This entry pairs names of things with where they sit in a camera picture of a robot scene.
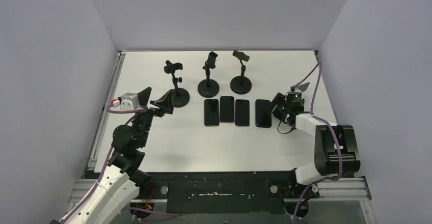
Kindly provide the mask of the tall black tripod phone stand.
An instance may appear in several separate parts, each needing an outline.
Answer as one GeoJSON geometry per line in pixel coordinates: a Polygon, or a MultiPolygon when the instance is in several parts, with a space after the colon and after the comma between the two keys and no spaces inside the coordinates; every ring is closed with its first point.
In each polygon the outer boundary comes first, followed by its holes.
{"type": "Polygon", "coordinates": [[[181,63],[172,63],[169,60],[166,60],[165,63],[164,72],[171,74],[174,85],[173,105],[175,108],[184,107],[190,101],[190,94],[186,89],[178,86],[179,83],[182,83],[182,77],[175,76],[176,71],[183,70],[183,65],[181,63]]]}

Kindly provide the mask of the dark blue-edged smartphone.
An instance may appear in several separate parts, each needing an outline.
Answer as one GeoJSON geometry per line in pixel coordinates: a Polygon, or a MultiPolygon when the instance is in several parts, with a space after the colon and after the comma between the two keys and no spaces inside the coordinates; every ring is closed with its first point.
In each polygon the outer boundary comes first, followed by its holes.
{"type": "Polygon", "coordinates": [[[255,101],[255,125],[260,128],[271,128],[272,117],[267,112],[271,102],[269,100],[257,99],[255,101]]]}

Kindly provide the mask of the black round-base phone stand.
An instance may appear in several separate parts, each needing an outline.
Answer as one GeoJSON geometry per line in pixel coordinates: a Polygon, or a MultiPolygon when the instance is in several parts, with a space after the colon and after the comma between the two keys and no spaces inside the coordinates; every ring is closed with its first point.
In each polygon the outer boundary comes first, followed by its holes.
{"type": "Polygon", "coordinates": [[[248,62],[250,56],[238,50],[234,50],[232,55],[240,61],[241,73],[240,76],[236,76],[232,78],[232,80],[230,81],[230,88],[236,94],[239,95],[247,94],[252,88],[252,82],[250,81],[249,78],[245,76],[246,66],[244,62],[248,62]]]}

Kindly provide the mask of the black smartphone white edge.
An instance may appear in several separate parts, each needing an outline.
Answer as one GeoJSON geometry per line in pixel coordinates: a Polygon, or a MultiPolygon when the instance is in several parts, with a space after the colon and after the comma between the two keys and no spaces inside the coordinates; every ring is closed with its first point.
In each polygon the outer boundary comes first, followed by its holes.
{"type": "Polygon", "coordinates": [[[235,125],[249,127],[250,125],[250,102],[245,99],[235,101],[235,125]]]}

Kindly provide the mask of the black phone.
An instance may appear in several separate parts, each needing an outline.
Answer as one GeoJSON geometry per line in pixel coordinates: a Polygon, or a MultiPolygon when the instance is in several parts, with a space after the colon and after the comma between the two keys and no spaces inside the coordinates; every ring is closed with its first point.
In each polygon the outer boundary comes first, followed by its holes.
{"type": "Polygon", "coordinates": [[[219,100],[205,99],[204,100],[204,125],[207,127],[219,126],[219,100]]]}

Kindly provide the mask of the purple-edged black smartphone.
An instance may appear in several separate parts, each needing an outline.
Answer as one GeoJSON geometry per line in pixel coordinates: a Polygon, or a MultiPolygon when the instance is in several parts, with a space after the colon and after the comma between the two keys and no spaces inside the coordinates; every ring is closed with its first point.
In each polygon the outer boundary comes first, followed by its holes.
{"type": "Polygon", "coordinates": [[[220,122],[234,123],[235,119],[235,99],[233,96],[220,97],[220,122]]]}

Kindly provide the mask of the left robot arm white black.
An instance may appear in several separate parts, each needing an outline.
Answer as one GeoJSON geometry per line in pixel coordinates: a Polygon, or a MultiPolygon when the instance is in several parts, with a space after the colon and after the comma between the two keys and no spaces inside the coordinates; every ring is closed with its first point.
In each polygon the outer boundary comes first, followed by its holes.
{"type": "Polygon", "coordinates": [[[112,114],[133,114],[117,126],[98,179],[85,196],[59,223],[110,223],[135,197],[145,198],[151,191],[150,176],[139,169],[145,153],[153,118],[172,114],[173,90],[150,100],[152,88],[126,93],[105,108],[112,114]]]}

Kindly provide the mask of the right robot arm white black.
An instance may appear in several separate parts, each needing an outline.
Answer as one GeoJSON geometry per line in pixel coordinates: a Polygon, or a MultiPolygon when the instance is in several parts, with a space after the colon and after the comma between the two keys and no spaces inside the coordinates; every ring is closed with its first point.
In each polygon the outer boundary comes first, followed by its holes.
{"type": "Polygon", "coordinates": [[[337,180],[354,174],[361,166],[355,131],[351,125],[330,123],[311,111],[305,111],[303,92],[309,83],[292,86],[286,94],[277,93],[261,112],[262,119],[275,118],[291,131],[302,131],[314,140],[313,160],[294,169],[295,178],[286,183],[287,192],[301,196],[307,184],[320,180],[337,180]]]}

